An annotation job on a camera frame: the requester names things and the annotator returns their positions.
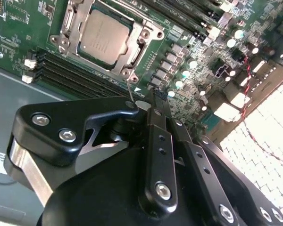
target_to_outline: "green circuit board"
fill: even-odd
[[[81,61],[63,56],[58,48],[52,44],[50,37],[60,33],[67,2],[67,0],[0,0],[0,52],[2,53],[0,68],[15,75],[23,76],[28,71],[27,67],[24,66],[27,52],[43,49],[84,69],[84,71],[90,73],[90,76],[102,77],[119,87],[127,89],[125,81],[105,76]],[[222,38],[210,44],[203,44],[193,36],[191,31],[178,26],[173,20],[150,8],[143,1],[118,0],[115,2],[102,0],[102,2],[128,16],[135,17],[130,10],[122,8],[117,2],[129,5],[162,27],[163,40],[153,40],[136,67],[135,74],[139,81],[131,85],[132,92],[136,95],[143,97],[148,93],[152,75],[160,67],[161,62],[165,60],[166,53],[170,51],[174,43],[187,50],[182,62],[176,65],[175,72],[167,76],[160,87],[175,91],[175,96],[169,98],[173,114],[189,125],[200,121],[206,115],[200,110],[199,101],[201,97],[197,87],[199,85],[204,87],[210,85],[211,89],[206,94],[206,98],[208,98],[214,91],[222,90],[227,84],[222,78],[214,77],[211,71],[211,66],[216,60],[220,58],[232,68],[239,68],[239,64],[231,58],[231,49],[225,43],[226,38],[231,36],[232,30],[240,27],[244,31],[244,37],[237,42],[236,47],[241,49],[242,52],[246,52],[246,42],[256,45],[267,44],[268,38],[266,37],[283,17],[283,0],[240,0],[240,7],[232,6],[229,10],[232,15],[230,24],[220,28]],[[204,28],[197,28],[201,32],[205,32]],[[189,69],[187,59],[191,57],[197,60],[198,66],[190,69],[191,75],[183,79],[181,71],[182,69]],[[182,88],[175,86],[176,79],[182,80]],[[68,92],[67,89],[62,89],[61,86],[46,83],[42,79],[38,83],[54,89],[70,99],[82,98],[80,95]]]

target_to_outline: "black metal bracket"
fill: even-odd
[[[239,215],[249,226],[283,225],[283,214],[229,161],[206,136],[194,139],[215,166],[217,177]]]
[[[178,203],[172,136],[166,130],[164,111],[168,103],[154,92],[148,98],[152,107],[144,131],[139,202],[151,217],[165,218],[176,210]]]
[[[184,124],[171,117],[166,99],[151,90],[146,100],[144,111],[125,97],[27,105],[18,110],[5,167],[11,176],[22,175],[16,180],[37,193],[45,207],[44,223],[73,226],[84,218],[82,225],[94,219],[103,225],[103,216],[89,209],[73,217],[74,222],[67,220],[84,206],[107,206],[109,213],[118,209],[113,217],[122,225],[124,219],[131,225],[157,220],[164,226],[194,225],[190,223],[201,218],[198,225],[283,226],[278,208],[207,137],[192,141]],[[102,128],[110,129],[110,139],[126,139],[129,148],[76,174],[74,162],[86,144],[85,132],[92,131],[88,144],[93,144]],[[180,160],[177,167],[175,159]]]
[[[182,158],[190,172],[196,193],[201,199],[207,225],[238,226],[239,222],[221,187],[208,158],[200,146],[193,144],[186,127],[177,119],[170,120],[176,158]]]
[[[53,165],[66,166],[76,160],[86,130],[93,130],[93,141],[108,120],[132,118],[138,111],[125,97],[26,105],[16,113],[12,134],[23,148]]]

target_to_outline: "electronic component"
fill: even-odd
[[[50,36],[50,41],[75,61],[118,81],[130,77],[130,82],[137,83],[136,66],[153,40],[164,39],[164,32],[163,27],[135,10],[127,10],[140,20],[101,1],[69,1],[60,34]]]
[[[206,88],[205,88],[205,92],[206,92],[206,93],[209,93],[209,92],[211,91],[211,89],[212,89],[212,85],[211,85],[211,84],[208,84],[208,85],[206,86]]]
[[[207,57],[211,57],[213,54],[214,54],[214,51],[211,48],[207,48],[204,51],[204,55],[207,56]]]
[[[83,51],[106,64],[113,65],[127,51],[129,28],[98,10],[93,10],[82,36]]]
[[[46,5],[46,7],[45,7],[45,10],[49,13],[53,13],[53,9],[54,9],[54,7],[51,6],[51,5]]]
[[[190,110],[190,109],[192,109],[192,106],[189,105],[189,104],[187,104],[186,106],[184,106],[184,109],[185,109],[185,110]]]
[[[174,89],[168,89],[167,90],[168,97],[175,97],[175,90]]]
[[[244,104],[250,101],[250,98],[245,97],[245,95],[232,82],[224,88],[223,92],[228,101],[238,108],[243,108]]]
[[[200,96],[204,96],[206,94],[206,90],[203,88],[202,85],[199,85],[197,88]]]
[[[183,82],[180,79],[175,79],[174,84],[177,89],[181,89],[183,87]]]
[[[259,52],[259,48],[255,46],[254,44],[248,43],[247,44],[247,49],[252,53],[252,54],[257,54]]]
[[[166,54],[166,60],[177,65],[177,64],[180,64],[182,62],[182,58],[176,56],[175,54],[173,53],[167,53]]]
[[[37,66],[37,60],[35,59],[25,59],[24,65],[30,69],[34,69]]]
[[[160,79],[164,79],[166,77],[166,72],[158,69],[155,73],[155,76],[160,78]]]
[[[238,63],[242,64],[245,62],[246,56],[244,53],[240,51],[240,49],[236,48],[232,52],[232,58],[233,60],[237,61]]]
[[[250,67],[254,73],[258,73],[258,71],[267,63],[265,59],[258,56],[252,59],[250,62]]]
[[[190,67],[190,69],[195,69],[198,66],[198,63],[194,58],[188,59],[187,63],[188,63],[188,66]]]
[[[173,73],[176,71],[176,67],[171,65],[167,61],[162,61],[160,64],[160,68],[164,69],[166,72]]]
[[[190,73],[190,71],[187,70],[187,69],[182,69],[182,70],[181,70],[181,75],[183,76],[184,79],[186,79],[186,78],[189,78],[189,77],[190,77],[191,73]]]
[[[226,40],[226,46],[228,48],[233,48],[236,45],[237,41],[235,39],[229,38]]]
[[[191,86],[190,86],[189,84],[185,84],[185,85],[183,86],[183,91],[184,91],[184,92],[189,92],[190,89],[191,89]]]
[[[244,32],[240,29],[234,29],[232,34],[235,39],[242,39],[244,37]]]
[[[175,43],[172,45],[171,50],[178,56],[184,56],[189,52],[186,48],[181,47],[180,45],[177,45]]]
[[[214,115],[227,121],[238,121],[241,118],[240,110],[227,102],[224,95],[216,91],[209,99],[208,105]]]
[[[199,101],[199,105],[200,105],[200,108],[203,112],[205,112],[208,109],[207,105],[204,103],[203,100]]]
[[[272,47],[268,47],[268,46],[264,46],[262,51],[263,53],[267,54],[270,57],[272,57],[275,54],[275,50]]]
[[[151,84],[155,85],[155,86],[159,86],[161,84],[161,80],[155,76],[152,77],[151,79]]]
[[[231,77],[236,74],[236,71],[221,59],[218,59],[216,64],[212,67],[212,72],[215,77],[222,77],[225,81],[230,81]]]

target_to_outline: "black ram slot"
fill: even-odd
[[[193,22],[193,19],[184,14],[182,11],[177,10],[175,7],[165,2],[164,0],[141,0],[150,8],[158,11],[166,16],[169,20],[176,23],[177,26],[184,28],[191,32],[195,37],[205,40],[207,32]]]
[[[210,25],[216,24],[212,18],[208,17],[205,11],[190,3],[188,0],[166,0],[166,2],[176,9],[182,10],[186,15],[197,21],[199,26],[203,26],[201,23]]]
[[[224,13],[223,10],[217,8],[217,6],[207,0],[203,0],[201,2],[198,0],[189,0],[189,2],[195,4],[198,8],[202,9],[202,11],[205,12],[206,15],[217,22],[220,20]]]
[[[78,98],[129,97],[129,92],[58,56],[40,50],[36,56],[40,80]],[[133,93],[136,100],[142,97]]]

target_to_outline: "ram slot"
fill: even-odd
[[[36,73],[40,74],[41,81],[76,97],[129,97],[126,89],[45,50],[40,50],[36,59]],[[136,100],[142,99],[136,94],[133,97]]]
[[[188,0],[166,0],[166,2],[178,10],[182,10],[186,15],[197,21],[199,26],[204,26],[203,24],[217,26],[217,22],[208,17],[206,12],[190,3]]]
[[[165,2],[164,0],[141,0],[148,7],[153,8],[159,13],[163,14],[169,20],[176,23],[177,26],[188,30],[198,40],[202,42],[207,41],[208,33],[201,26],[197,25],[192,18],[177,10],[175,7]]]

